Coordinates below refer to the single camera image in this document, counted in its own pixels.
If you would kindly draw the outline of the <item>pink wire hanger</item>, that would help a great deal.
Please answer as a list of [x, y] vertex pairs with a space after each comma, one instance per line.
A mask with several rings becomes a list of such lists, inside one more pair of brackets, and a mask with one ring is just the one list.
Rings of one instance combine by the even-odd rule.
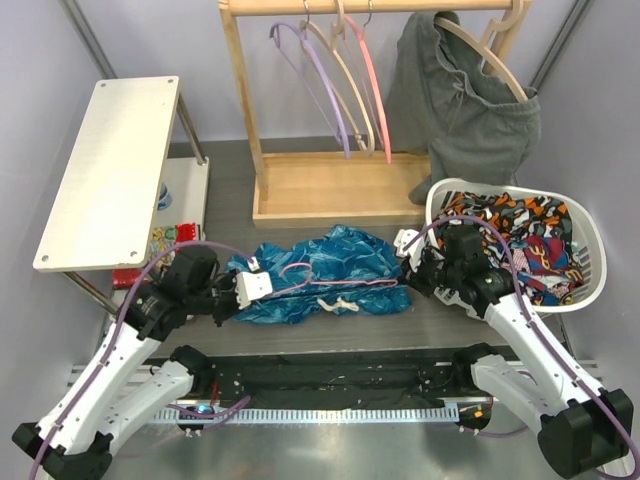
[[274, 290], [271, 296], [280, 296], [286, 293], [300, 290], [308, 285], [316, 286], [384, 286], [394, 287], [399, 284], [397, 279], [375, 279], [375, 280], [314, 280], [313, 279], [313, 266], [309, 262], [295, 262], [285, 266], [279, 273], [281, 278], [285, 277], [285, 274], [294, 268], [304, 268], [306, 270], [306, 277], [302, 283], [296, 284], [291, 287], [287, 287], [281, 290]]

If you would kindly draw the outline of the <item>blue patterned shorts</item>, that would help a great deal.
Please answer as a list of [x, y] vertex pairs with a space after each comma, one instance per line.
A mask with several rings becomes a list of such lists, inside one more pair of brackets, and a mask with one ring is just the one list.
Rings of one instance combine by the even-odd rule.
[[280, 271], [295, 262], [309, 262], [314, 280], [397, 279], [394, 287], [316, 286], [280, 296], [268, 296], [234, 317], [236, 321], [267, 325], [295, 325], [321, 312], [344, 315], [393, 315], [412, 306], [408, 287], [395, 250], [387, 241], [362, 229], [332, 227], [323, 237], [300, 241], [289, 248], [264, 242], [254, 253], [262, 270], [269, 273], [274, 290], [302, 283], [304, 268]]

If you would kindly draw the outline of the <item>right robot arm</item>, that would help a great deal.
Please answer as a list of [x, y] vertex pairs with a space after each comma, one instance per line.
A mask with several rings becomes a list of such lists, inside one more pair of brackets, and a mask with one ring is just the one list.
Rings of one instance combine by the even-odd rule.
[[401, 230], [393, 245], [410, 286], [425, 295], [450, 291], [451, 303], [497, 331], [521, 361], [517, 370], [486, 344], [458, 352], [451, 371], [457, 391], [479, 390], [502, 402], [536, 436], [541, 454], [564, 479], [627, 456], [634, 405], [621, 389], [608, 390], [550, 333], [521, 292], [515, 269], [492, 267], [483, 250], [485, 222], [445, 217], [443, 244], [426, 231]]

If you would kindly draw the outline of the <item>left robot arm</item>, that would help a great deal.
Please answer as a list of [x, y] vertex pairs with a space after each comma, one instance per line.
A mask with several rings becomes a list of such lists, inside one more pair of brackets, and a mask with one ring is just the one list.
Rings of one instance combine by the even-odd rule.
[[197, 349], [176, 348], [161, 368], [128, 395], [136, 370], [188, 317], [216, 324], [271, 294], [255, 259], [249, 270], [218, 272], [219, 244], [188, 241], [157, 255], [173, 258], [160, 275], [149, 262], [121, 304], [102, 345], [71, 389], [37, 423], [22, 423], [13, 442], [33, 464], [29, 476], [99, 479], [123, 444], [154, 414], [184, 396], [205, 397], [215, 383], [212, 361]]

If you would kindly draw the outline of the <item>beige wooden hanger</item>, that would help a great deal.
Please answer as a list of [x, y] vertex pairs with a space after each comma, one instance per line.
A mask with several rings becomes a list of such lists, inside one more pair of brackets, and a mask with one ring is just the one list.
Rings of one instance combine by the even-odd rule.
[[349, 85], [349, 92], [353, 95], [357, 103], [360, 116], [362, 118], [362, 121], [364, 122], [364, 130], [361, 130], [359, 128], [354, 115], [351, 113], [351, 110], [349, 109], [346, 101], [332, 81], [329, 81], [330, 90], [336, 96], [337, 102], [340, 105], [342, 112], [347, 117], [347, 121], [352, 128], [353, 137], [360, 151], [366, 156], [372, 156], [375, 151], [375, 135], [372, 122], [361, 96], [360, 89], [356, 85], [354, 76], [352, 75], [351, 70], [338, 51], [339, 42], [343, 39], [345, 33], [346, 16], [344, 12], [344, 5], [342, 1], [337, 0], [334, 1], [334, 6], [337, 13], [337, 20], [331, 25], [329, 36], [327, 36], [315, 23], [311, 22], [310, 18], [300, 21], [299, 28], [303, 33], [311, 33], [320, 41], [321, 45], [329, 52], [336, 65], [342, 72], [345, 81]]

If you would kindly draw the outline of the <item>grey shorts on hanger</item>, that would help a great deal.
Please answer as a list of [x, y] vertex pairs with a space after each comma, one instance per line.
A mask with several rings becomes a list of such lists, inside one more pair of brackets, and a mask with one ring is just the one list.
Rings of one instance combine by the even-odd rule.
[[395, 152], [427, 155], [431, 172], [409, 192], [425, 203], [446, 178], [507, 185], [541, 139], [538, 93], [520, 102], [505, 81], [483, 73], [483, 58], [437, 25], [454, 12], [413, 13], [397, 42], [391, 87], [384, 102]]

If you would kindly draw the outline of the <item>light wooden hanger with shorts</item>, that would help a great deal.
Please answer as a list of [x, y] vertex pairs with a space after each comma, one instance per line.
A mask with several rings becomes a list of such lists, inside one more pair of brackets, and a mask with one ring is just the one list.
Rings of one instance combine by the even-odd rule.
[[527, 13], [527, 7], [523, 0], [511, 2], [511, 8], [506, 10], [501, 18], [492, 18], [480, 39], [475, 38], [459, 24], [436, 16], [434, 24], [440, 28], [456, 35], [477, 52], [489, 65], [490, 73], [497, 73], [499, 78], [509, 87], [509, 90], [519, 103], [528, 100], [528, 96], [521, 87], [516, 77], [511, 73], [504, 61], [492, 48], [494, 46], [504, 47], [507, 44], [507, 36], [514, 27], [520, 27], [522, 20]]

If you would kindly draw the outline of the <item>pink plastic hanger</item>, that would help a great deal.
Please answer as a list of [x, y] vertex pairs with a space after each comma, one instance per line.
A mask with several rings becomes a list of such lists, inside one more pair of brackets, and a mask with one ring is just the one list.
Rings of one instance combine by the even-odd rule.
[[381, 91], [378, 83], [376, 69], [373, 64], [373, 60], [371, 58], [368, 45], [366, 43], [364, 30], [360, 29], [350, 16], [346, 15], [344, 17], [344, 20], [345, 20], [345, 23], [351, 27], [351, 30], [358, 41], [358, 45], [363, 56], [369, 83], [371, 85], [371, 90], [372, 90], [374, 100], [375, 100], [375, 105], [376, 105], [376, 112], [378, 116], [378, 133], [380, 137], [380, 143], [384, 150], [386, 162], [388, 164], [391, 164], [392, 150], [391, 150], [391, 140], [389, 135], [386, 112], [384, 109], [384, 104], [383, 104], [382, 95], [381, 95]]

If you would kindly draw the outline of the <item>red colourful book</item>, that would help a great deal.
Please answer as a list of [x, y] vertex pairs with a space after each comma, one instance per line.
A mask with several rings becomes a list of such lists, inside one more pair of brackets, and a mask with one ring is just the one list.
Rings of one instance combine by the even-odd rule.
[[113, 289], [130, 288], [139, 277], [141, 270], [160, 252], [178, 243], [201, 239], [202, 227], [198, 223], [183, 223], [154, 228], [146, 262], [141, 267], [114, 270], [111, 277]]

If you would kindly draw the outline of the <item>colourful patterned clothes in basket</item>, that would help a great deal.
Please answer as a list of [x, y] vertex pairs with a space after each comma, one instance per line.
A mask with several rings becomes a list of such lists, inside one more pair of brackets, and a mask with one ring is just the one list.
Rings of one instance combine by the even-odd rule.
[[573, 303], [573, 293], [584, 285], [584, 276], [564, 202], [548, 195], [516, 199], [507, 192], [458, 192], [438, 212], [440, 218], [454, 215], [480, 218], [502, 235], [521, 289], [534, 305]]

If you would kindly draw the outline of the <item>blue white cup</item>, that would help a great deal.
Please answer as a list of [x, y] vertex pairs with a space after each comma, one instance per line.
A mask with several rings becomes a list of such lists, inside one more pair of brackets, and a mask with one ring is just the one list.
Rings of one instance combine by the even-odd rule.
[[156, 209], [158, 211], [163, 211], [169, 208], [172, 204], [172, 196], [171, 193], [166, 186], [165, 183], [162, 183], [160, 186], [159, 196], [156, 204]]

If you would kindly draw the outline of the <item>wooden clothes rack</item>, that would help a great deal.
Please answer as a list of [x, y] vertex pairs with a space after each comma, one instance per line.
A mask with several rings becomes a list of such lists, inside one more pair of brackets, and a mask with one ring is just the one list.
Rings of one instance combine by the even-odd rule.
[[[413, 12], [419, 10], [500, 10], [512, 1], [342, 1], [348, 13]], [[252, 218], [262, 228], [413, 224], [420, 208], [406, 198], [410, 183], [429, 171], [429, 159], [401, 153], [390, 165], [383, 156], [339, 152], [264, 153], [256, 124], [249, 76], [237, 20], [249, 16], [336, 13], [334, 1], [222, 1], [221, 22], [240, 96], [255, 170]], [[504, 47], [492, 50], [504, 61], [520, 27]]]

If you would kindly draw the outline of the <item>white two-tier side table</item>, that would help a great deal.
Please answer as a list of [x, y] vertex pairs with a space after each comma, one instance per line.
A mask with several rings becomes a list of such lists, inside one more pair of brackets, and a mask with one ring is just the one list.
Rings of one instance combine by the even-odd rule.
[[[107, 312], [117, 305], [82, 277], [143, 265], [152, 230], [204, 224], [209, 161], [177, 76], [96, 83], [33, 260]], [[165, 183], [172, 204], [156, 209]]]

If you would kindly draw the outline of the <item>white laundry basket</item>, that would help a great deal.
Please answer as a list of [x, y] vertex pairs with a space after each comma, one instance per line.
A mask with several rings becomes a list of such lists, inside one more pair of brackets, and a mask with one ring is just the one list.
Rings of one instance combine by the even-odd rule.
[[525, 189], [515, 186], [494, 186], [465, 182], [449, 178], [437, 182], [429, 191], [426, 199], [426, 220], [431, 223], [437, 219], [438, 212], [446, 206], [458, 192], [471, 192], [479, 195], [495, 195], [504, 192], [516, 199], [548, 195], [564, 202], [573, 222], [574, 249], [582, 265], [584, 285], [573, 293], [574, 301], [564, 306], [536, 306], [538, 315], [544, 317], [577, 311], [593, 303], [604, 289], [607, 277], [605, 249], [599, 230], [589, 212], [573, 199], [559, 193]]

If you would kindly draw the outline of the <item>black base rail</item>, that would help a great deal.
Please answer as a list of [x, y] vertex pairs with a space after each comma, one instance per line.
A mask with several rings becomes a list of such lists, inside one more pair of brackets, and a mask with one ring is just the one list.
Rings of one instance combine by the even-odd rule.
[[188, 399], [253, 409], [439, 408], [450, 398], [485, 397], [471, 383], [461, 349], [210, 356], [213, 372]]

